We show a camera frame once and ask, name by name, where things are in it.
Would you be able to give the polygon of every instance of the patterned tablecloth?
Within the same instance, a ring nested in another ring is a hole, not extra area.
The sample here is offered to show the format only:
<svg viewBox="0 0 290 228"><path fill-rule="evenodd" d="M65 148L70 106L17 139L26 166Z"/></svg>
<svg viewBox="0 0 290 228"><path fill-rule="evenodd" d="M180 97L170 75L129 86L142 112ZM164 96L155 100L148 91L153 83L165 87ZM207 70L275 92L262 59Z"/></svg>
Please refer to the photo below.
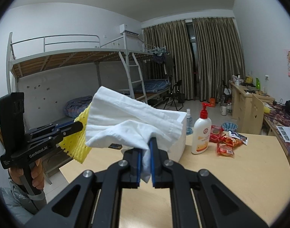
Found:
<svg viewBox="0 0 290 228"><path fill-rule="evenodd" d="M273 125L274 133L278 133L278 135L281 137L283 144L285 145L287 151L290 154L290 143L285 142L281 133L276 128L276 126L284 126L284 127L290 127L290 115L288 115L285 111L282 110L283 105L272 105L269 103L270 106L272 106L275 111L270 111L270 114L264 114L264 117L270 121L270 123Z"/></svg>

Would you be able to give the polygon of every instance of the curtain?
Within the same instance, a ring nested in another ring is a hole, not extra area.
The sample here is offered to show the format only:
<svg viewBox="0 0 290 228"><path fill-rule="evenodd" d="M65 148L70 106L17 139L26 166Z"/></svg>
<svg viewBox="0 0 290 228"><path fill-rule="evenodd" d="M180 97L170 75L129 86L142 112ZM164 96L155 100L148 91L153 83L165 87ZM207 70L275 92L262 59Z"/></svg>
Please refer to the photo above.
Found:
<svg viewBox="0 0 290 228"><path fill-rule="evenodd" d="M144 28L145 43L158 47L166 46L174 61L172 84L182 80L182 93L186 99L194 98L193 60L185 20L168 22ZM162 65L151 63L148 76L163 73Z"/></svg>
<svg viewBox="0 0 290 228"><path fill-rule="evenodd" d="M232 18L193 19L197 40L200 100L220 98L222 80L233 74L245 76L239 36Z"/></svg>

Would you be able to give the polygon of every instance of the air conditioner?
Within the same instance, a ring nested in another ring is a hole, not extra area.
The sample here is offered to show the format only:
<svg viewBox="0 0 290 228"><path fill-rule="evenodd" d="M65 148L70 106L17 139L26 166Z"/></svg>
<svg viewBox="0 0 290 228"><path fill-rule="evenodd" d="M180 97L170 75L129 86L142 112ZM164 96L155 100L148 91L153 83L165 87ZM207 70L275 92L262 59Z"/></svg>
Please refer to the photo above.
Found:
<svg viewBox="0 0 290 228"><path fill-rule="evenodd" d="M127 25L125 24L120 25L120 34L123 34L123 33L127 33L133 36L139 36L138 33L127 30Z"/></svg>

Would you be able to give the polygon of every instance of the human hand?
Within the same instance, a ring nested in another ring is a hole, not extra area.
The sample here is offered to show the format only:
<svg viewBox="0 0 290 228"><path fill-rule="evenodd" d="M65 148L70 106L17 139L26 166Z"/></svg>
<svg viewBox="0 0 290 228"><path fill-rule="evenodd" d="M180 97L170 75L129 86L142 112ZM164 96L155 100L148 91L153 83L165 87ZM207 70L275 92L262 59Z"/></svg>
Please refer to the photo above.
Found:
<svg viewBox="0 0 290 228"><path fill-rule="evenodd" d="M23 185L20 177L24 174L23 169L18 169L11 167L9 168L9 174L13 180L18 185ZM42 168L42 160L38 159L35 161L35 166L31 170L31 176L33 178L32 185L33 187L36 187L37 189L43 189L44 188L44 171Z"/></svg>

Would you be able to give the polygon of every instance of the bed ladder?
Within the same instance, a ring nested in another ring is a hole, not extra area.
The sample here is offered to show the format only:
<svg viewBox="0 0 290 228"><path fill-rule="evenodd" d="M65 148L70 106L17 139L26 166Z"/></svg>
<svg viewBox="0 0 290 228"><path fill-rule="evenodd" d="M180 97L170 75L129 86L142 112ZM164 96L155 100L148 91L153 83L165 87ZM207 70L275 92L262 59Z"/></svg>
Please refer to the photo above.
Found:
<svg viewBox="0 0 290 228"><path fill-rule="evenodd" d="M143 80L143 76L142 76L142 71L141 71L141 67L140 67L140 65L138 63L138 60L136 59L135 54L132 52L132 57L133 57L133 60L135 62L135 65L130 65L129 64L129 57L126 57L126 62L125 62L125 60L123 58L123 55L122 55L122 53L120 51L119 51L119 56L120 56L120 59L121 59L123 65L124 65L124 68L125 68L125 71L126 71L126 74L127 74L130 97L133 98L133 99L136 99L136 100L144 99L143 101L147 104L147 96L146 96L146 92L145 92L145 86L144 86L144 80ZM139 80L131 81L130 67L138 67L139 76L140 76ZM142 85L143 95L138 97L138 98L135 98L134 92L133 92L132 84L135 84L135 83L141 83L141 85Z"/></svg>

